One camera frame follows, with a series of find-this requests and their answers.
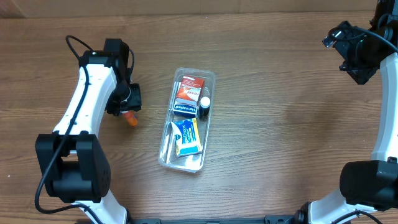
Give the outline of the orange tablet tube white cap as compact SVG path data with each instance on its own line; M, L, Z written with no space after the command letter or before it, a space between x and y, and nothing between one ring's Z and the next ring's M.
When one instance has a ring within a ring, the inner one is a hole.
M123 113L123 117L126 119L126 121L131 126L136 126L137 125L137 118L136 118L136 115L134 114L133 111L127 111L127 112Z

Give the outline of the white blue Hansaplast box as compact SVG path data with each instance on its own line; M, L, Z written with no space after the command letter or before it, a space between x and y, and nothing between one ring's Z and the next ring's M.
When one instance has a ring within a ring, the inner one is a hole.
M184 103L176 103L173 107L174 115L186 118L195 118L197 116L197 107Z

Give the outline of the red Panadol box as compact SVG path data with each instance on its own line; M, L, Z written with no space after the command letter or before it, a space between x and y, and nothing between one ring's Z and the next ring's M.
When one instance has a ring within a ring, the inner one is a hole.
M196 106L204 84L205 80L202 78L183 76L176 95L176 101L178 103Z

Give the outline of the blue yellow cough drops box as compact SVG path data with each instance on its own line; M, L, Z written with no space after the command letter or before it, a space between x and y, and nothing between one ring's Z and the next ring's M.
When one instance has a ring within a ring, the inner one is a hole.
M171 122L177 157L202 153L196 118Z

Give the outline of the dark bottle white cap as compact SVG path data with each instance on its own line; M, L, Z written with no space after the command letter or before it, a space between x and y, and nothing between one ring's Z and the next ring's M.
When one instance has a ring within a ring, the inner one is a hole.
M198 117L200 119L205 119L205 117L208 116L210 112L210 105L211 105L211 100L209 97L204 96L201 98L198 108Z

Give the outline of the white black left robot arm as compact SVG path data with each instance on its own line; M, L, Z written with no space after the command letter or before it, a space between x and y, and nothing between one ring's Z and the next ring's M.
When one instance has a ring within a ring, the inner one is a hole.
M79 208L92 223L132 223L129 210L110 190L111 168L98 140L105 113L136 125L139 84L132 83L134 52L121 39L78 55L78 83L68 108L50 134L39 134L35 151L42 178L34 204L53 214Z

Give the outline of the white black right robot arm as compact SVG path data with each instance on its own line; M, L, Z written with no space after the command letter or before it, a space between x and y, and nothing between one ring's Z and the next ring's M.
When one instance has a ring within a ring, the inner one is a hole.
M339 69L357 85L379 75L381 110L369 159L346 163L338 186L307 202L287 223L351 223L359 217L380 223L376 212L397 208L397 0L376 3L368 28L340 22L323 39L343 58Z

